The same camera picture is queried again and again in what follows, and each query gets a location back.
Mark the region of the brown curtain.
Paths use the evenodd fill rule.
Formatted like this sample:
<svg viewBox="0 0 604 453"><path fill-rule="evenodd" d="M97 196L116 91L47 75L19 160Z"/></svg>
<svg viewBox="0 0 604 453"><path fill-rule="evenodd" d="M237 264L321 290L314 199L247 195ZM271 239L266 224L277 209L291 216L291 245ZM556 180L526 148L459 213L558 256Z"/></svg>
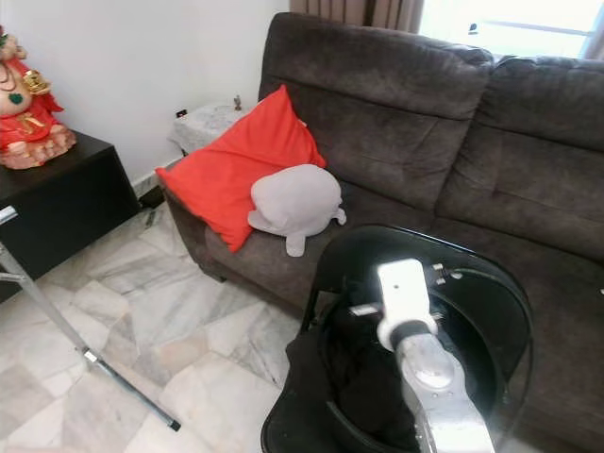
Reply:
<svg viewBox="0 0 604 453"><path fill-rule="evenodd" d="M418 33L426 0L290 0L290 12L344 25Z"/></svg>

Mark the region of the grey plush pillow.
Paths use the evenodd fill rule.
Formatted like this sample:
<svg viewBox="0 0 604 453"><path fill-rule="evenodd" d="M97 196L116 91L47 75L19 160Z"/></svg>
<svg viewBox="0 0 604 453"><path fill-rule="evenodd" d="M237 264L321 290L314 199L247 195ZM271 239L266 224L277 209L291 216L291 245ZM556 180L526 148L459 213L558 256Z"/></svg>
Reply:
<svg viewBox="0 0 604 453"><path fill-rule="evenodd" d="M306 239L323 232L331 223L348 221L341 208L342 193L337 178L314 164L294 165L251 186L253 211L247 223L256 230L285 239L286 255L305 255Z"/></svg>

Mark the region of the black low tv console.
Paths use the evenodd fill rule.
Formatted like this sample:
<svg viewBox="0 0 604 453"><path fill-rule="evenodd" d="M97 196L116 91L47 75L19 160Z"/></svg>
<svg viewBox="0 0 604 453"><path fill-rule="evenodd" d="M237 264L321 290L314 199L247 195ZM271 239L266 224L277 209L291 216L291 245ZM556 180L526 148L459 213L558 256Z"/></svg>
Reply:
<svg viewBox="0 0 604 453"><path fill-rule="evenodd" d="M11 170L3 198L16 217L0 243L28 275L42 277L140 211L112 143L77 132L77 143L40 167Z"/></svg>

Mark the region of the black shirt red trim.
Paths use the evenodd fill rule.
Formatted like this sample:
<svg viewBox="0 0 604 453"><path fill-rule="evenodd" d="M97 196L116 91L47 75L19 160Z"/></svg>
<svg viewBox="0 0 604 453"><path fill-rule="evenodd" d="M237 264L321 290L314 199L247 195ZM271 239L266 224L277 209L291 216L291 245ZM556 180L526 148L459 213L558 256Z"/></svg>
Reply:
<svg viewBox="0 0 604 453"><path fill-rule="evenodd" d="M417 453L395 357L351 326L349 290L286 348L289 374L264 440L279 453Z"/></svg>

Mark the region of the dark brown fabric sofa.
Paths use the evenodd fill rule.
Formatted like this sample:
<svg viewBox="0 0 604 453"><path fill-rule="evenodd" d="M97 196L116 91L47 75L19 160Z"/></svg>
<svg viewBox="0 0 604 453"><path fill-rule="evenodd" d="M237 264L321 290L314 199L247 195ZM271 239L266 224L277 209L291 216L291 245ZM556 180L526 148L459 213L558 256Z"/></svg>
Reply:
<svg viewBox="0 0 604 453"><path fill-rule="evenodd" d="M474 250L525 289L535 363L516 434L604 453L604 61L283 12L260 96L289 95L350 227Z"/></svg>

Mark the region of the bright window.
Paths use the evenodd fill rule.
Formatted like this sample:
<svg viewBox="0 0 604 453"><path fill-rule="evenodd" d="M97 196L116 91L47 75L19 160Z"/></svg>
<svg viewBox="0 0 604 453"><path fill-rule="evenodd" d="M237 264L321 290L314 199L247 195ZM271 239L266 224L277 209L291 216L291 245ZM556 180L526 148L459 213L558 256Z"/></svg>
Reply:
<svg viewBox="0 0 604 453"><path fill-rule="evenodd" d="M426 0L418 33L497 56L604 60L604 0Z"/></svg>

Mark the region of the side table lace cloth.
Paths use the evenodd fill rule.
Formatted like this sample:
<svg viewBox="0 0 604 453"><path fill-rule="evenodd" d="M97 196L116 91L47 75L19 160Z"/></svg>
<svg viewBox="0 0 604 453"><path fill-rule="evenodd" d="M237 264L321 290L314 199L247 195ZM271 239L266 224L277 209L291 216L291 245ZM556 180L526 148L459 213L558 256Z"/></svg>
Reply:
<svg viewBox="0 0 604 453"><path fill-rule="evenodd" d="M232 102L181 109L170 128L169 140L180 148L182 155L187 156L214 143L249 111L250 107L245 105L242 111L234 111Z"/></svg>

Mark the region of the red square cushion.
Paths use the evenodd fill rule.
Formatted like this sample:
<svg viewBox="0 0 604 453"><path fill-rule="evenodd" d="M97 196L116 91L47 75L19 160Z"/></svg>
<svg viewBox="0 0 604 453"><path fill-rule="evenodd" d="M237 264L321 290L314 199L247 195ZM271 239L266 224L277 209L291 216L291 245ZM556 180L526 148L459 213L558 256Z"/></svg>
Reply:
<svg viewBox="0 0 604 453"><path fill-rule="evenodd" d="M305 122L298 118L288 86L281 85L214 143L172 167L156 169L169 194L236 253L253 233L253 185L290 167L327 167Z"/></svg>

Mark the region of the silver metal clothes rack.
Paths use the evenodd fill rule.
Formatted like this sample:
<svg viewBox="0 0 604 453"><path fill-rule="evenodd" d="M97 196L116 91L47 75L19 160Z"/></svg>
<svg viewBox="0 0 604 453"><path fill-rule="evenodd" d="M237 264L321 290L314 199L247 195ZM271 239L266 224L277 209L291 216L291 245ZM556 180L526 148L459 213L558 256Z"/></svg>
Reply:
<svg viewBox="0 0 604 453"><path fill-rule="evenodd" d="M63 335L72 342L74 350L85 359L85 362L99 368L105 376L108 376L115 381L118 387L126 390L130 395L137 397L144 406L158 418L162 419L162 422L167 428L172 431L181 431L181 424L178 423L172 414L163 409L159 404L156 404L156 402L148 397L143 390L135 387L132 381L126 379L124 375L121 375L116 368L109 365L108 360L104 358L104 355L100 353L100 351L94 350L87 344L85 338L81 336L81 333L79 333L77 329L69 323L69 320L65 319L63 313L61 313L60 310L57 310L55 305L44 296L43 290L36 284L36 279L23 268L22 264L19 263L16 258L14 258L3 241L0 242L0 263L4 268L4 271L0 273L0 279L5 281L5 283L17 283L21 286L23 293L25 293L26 296L39 307L39 310L41 310L42 313L46 315L61 332L63 332Z"/></svg>

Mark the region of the red laughing buddha statue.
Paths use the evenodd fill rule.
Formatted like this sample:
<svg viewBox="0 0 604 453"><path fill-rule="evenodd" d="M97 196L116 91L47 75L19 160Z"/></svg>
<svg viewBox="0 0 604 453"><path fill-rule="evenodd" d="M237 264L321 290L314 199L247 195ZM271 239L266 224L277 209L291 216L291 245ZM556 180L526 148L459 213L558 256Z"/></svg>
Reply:
<svg viewBox="0 0 604 453"><path fill-rule="evenodd" d="M25 64L27 52L0 29L0 162L12 170L42 167L76 145L76 134L55 117L63 108L51 82Z"/></svg>

